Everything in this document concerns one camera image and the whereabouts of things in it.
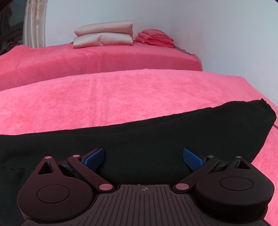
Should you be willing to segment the black knit pants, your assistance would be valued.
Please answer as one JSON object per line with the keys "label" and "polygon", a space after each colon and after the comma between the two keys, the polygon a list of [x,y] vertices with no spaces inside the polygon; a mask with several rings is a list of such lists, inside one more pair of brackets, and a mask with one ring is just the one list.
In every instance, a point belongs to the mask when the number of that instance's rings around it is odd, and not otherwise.
{"label": "black knit pants", "polygon": [[264,100],[232,101],[118,125],[1,135],[1,225],[23,222],[17,194],[45,156],[65,160],[102,147],[105,160],[97,173],[110,183],[172,185],[190,174],[184,149],[221,160],[240,155],[253,161],[276,118]]}

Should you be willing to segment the pink near bed blanket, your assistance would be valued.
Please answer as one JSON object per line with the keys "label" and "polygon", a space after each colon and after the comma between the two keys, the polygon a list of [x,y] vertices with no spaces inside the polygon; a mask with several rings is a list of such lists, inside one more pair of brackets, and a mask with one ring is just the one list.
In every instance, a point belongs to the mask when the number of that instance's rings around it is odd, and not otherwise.
{"label": "pink near bed blanket", "polygon": [[262,98],[242,77],[209,72],[144,69],[67,76],[1,91],[1,137],[107,126]]}

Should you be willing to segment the lower pink pillow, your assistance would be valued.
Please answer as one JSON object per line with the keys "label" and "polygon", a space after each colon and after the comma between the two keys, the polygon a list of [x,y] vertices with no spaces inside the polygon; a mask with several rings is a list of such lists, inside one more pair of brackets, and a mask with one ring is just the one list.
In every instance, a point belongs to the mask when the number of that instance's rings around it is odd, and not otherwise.
{"label": "lower pink pillow", "polygon": [[75,49],[110,45],[133,45],[133,39],[124,33],[91,33],[76,37],[73,41]]}

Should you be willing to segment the pink pillow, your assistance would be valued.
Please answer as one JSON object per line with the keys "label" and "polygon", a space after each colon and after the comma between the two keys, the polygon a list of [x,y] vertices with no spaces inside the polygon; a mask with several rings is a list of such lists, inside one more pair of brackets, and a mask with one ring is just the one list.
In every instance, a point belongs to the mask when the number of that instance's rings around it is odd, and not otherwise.
{"label": "pink pillow", "polygon": [[76,37],[73,41],[75,49],[110,45],[133,45],[133,39],[124,33],[91,33]]}
{"label": "pink pillow", "polygon": [[132,21],[115,21],[104,23],[93,23],[74,29],[74,33],[79,37],[90,33],[124,33],[133,36]]}

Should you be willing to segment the red far bed cover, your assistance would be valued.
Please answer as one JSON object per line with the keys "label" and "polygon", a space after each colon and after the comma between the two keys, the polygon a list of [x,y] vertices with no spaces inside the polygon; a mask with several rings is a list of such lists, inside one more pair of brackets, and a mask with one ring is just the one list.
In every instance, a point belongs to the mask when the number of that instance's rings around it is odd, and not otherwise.
{"label": "red far bed cover", "polygon": [[139,42],[80,49],[71,43],[38,49],[18,45],[1,55],[1,90],[72,75],[140,69],[202,71],[203,67],[196,55],[184,50]]}

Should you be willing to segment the folded red blanket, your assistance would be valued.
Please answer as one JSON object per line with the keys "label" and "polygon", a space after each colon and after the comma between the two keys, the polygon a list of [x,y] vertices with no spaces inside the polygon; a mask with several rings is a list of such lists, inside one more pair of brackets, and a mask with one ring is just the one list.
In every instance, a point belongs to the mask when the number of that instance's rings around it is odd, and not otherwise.
{"label": "folded red blanket", "polygon": [[163,31],[156,29],[145,29],[139,32],[135,38],[135,41],[153,46],[175,48],[173,38]]}

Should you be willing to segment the upper pink pillow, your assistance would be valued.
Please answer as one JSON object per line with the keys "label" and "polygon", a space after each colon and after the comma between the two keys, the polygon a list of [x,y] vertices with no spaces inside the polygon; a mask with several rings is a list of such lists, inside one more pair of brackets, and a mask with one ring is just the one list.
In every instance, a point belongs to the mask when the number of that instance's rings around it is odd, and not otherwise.
{"label": "upper pink pillow", "polygon": [[79,37],[90,33],[124,33],[133,36],[132,21],[115,21],[104,23],[93,23],[74,29],[74,33]]}

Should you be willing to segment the pink patterned curtain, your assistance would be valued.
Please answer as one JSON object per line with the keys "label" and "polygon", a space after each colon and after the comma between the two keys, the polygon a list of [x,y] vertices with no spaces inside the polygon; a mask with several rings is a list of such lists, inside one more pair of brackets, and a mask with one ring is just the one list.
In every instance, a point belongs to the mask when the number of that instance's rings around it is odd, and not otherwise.
{"label": "pink patterned curtain", "polygon": [[47,0],[28,0],[25,7],[23,44],[32,49],[43,48]]}

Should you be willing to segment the dark window frame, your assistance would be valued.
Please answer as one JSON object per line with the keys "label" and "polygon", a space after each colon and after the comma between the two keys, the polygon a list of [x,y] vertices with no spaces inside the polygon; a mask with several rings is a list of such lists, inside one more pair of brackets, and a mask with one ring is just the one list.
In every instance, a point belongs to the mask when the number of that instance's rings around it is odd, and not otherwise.
{"label": "dark window frame", "polygon": [[26,4],[27,1],[1,0],[1,55],[23,42]]}

